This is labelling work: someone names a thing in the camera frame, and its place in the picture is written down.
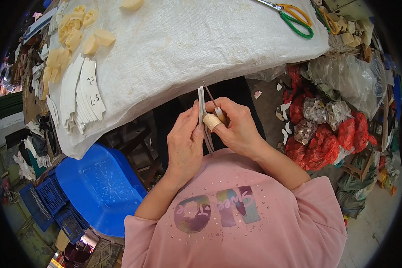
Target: black fabric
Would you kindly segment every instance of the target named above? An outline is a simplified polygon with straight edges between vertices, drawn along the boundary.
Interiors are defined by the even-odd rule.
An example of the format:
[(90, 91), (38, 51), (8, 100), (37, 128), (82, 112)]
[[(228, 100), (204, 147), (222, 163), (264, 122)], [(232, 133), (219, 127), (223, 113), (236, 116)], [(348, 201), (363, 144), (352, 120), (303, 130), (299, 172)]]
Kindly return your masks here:
[(19, 151), (21, 152), (22, 158), (24, 158), (25, 162), (28, 165), (33, 166), (31, 164), (30, 156), (28, 155), (27, 149), (25, 148), (25, 142), (21, 142), (18, 146)]
[(31, 132), (27, 128), (23, 128), (21, 130), (13, 132), (12, 134), (7, 135), (5, 137), (6, 147), (9, 149), (17, 144), (20, 144), (21, 140), (27, 138), (27, 136), (31, 136)]
[[(252, 101), (249, 85), (247, 84), (244, 76), (221, 81), (219, 83), (208, 86), (208, 88), (211, 95), (215, 99), (223, 96), (231, 99), (232, 101), (240, 105), (247, 106), (250, 109), (253, 121), (256, 124), (256, 128), (259, 134), (263, 139), (266, 139), (264, 128), (262, 126), (261, 120), (258, 117), (258, 114), (256, 113), (255, 105)], [(207, 102), (209, 100), (209, 95), (205, 93), (205, 101)], [(162, 168), (164, 170), (166, 170), (168, 167), (167, 135), (172, 130), (179, 114), (184, 111), (185, 110), (178, 98), (172, 99), (171, 101), (153, 109), (153, 117), (155, 119), (158, 141), (158, 154), (161, 158)], [(215, 151), (226, 147), (220, 140), (219, 136), (217, 136), (215, 133), (211, 134), (211, 138)], [(204, 155), (207, 155), (208, 150), (205, 142), (203, 142), (203, 150)]]
[(38, 156), (44, 157), (48, 154), (48, 147), (45, 138), (33, 133), (32, 143)]

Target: wall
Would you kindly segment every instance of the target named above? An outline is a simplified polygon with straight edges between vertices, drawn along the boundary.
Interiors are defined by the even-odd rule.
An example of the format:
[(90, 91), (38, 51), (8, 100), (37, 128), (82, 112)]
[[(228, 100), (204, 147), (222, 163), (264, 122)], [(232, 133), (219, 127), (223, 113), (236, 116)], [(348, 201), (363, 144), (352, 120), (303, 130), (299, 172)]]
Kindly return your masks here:
[(25, 127), (24, 113), (19, 112), (0, 119), (0, 147), (6, 145), (5, 137)]

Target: tool handle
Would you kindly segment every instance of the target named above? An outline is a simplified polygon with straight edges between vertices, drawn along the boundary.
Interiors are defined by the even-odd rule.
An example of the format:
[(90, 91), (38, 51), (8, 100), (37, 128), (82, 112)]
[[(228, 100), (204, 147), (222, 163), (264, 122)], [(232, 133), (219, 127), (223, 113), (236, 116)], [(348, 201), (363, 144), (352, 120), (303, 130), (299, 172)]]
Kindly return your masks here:
[[(308, 27), (311, 27), (312, 23), (311, 23), (310, 18), (307, 16), (307, 14), (304, 11), (300, 10), (298, 7), (293, 6), (293, 5), (287, 5), (287, 4), (277, 4), (277, 5), (283, 7), (284, 11), (286, 11), (289, 14), (291, 14), (292, 16), (294, 16), (295, 19), (299, 20), (302, 23), (305, 23), (306, 25), (308, 25)], [(305, 21), (300, 16), (298, 16), (295, 12), (293, 12), (292, 9), (298, 11), (305, 18)]]
[[(285, 21), (285, 23), (287, 25), (289, 25), (289, 27), (299, 36), (306, 38), (306, 39), (311, 39), (314, 35), (314, 32), (312, 31), (311, 27), (308, 26), (307, 24), (300, 22), (299, 20), (287, 15), (284, 12), (280, 12), (280, 17), (282, 17), (282, 19)], [(290, 21), (293, 21), (296, 24), (301, 25), (302, 27), (304, 27), (305, 29), (307, 29), (309, 31), (310, 34), (304, 34), (302, 32), (300, 32), (300, 30), (298, 30)]]
[(225, 126), (228, 127), (228, 125), (226, 124), (226, 117), (223, 114), (222, 109), (220, 109), (220, 107), (216, 107), (214, 111), (216, 112), (216, 115), (219, 118), (220, 122), (224, 123)]

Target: blue plastic basket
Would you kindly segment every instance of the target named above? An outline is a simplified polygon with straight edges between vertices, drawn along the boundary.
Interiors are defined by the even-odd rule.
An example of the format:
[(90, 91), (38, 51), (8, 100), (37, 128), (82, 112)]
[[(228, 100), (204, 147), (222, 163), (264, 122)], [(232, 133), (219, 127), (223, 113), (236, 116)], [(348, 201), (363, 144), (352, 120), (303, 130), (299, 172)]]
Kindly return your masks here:
[(36, 191), (52, 215), (55, 215), (69, 200), (59, 186), (56, 176), (52, 179), (47, 178), (41, 185), (36, 187)]
[(19, 194), (34, 221), (39, 225), (40, 229), (45, 232), (51, 223), (54, 222), (54, 218), (43, 204), (33, 185), (31, 183), (26, 185), (19, 191)]
[(75, 244), (85, 234), (85, 231), (82, 229), (79, 222), (77, 222), (73, 213), (66, 207), (59, 210), (54, 218), (59, 227), (69, 238), (70, 243)]
[(82, 217), (82, 215), (80, 215), (71, 203), (68, 203), (65, 207), (73, 213), (82, 228), (86, 230), (90, 227), (89, 223)]

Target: clear plastic bag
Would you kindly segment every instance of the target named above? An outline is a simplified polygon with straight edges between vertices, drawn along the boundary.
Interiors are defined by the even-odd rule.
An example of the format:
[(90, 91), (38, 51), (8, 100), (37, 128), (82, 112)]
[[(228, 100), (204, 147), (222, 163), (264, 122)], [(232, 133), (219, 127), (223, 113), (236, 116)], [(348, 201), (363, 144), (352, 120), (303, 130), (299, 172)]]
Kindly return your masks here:
[(326, 123), (326, 109), (321, 100), (306, 98), (302, 106), (304, 117), (317, 124)]
[(333, 131), (338, 129), (341, 122), (353, 118), (352, 111), (344, 101), (330, 102), (326, 104), (326, 122)]
[(385, 70), (372, 55), (367, 63), (355, 56), (319, 57), (310, 61), (307, 74), (315, 84), (327, 84), (372, 120), (385, 96)]
[(308, 145), (317, 130), (317, 124), (314, 122), (301, 120), (294, 126), (295, 140), (302, 145)]

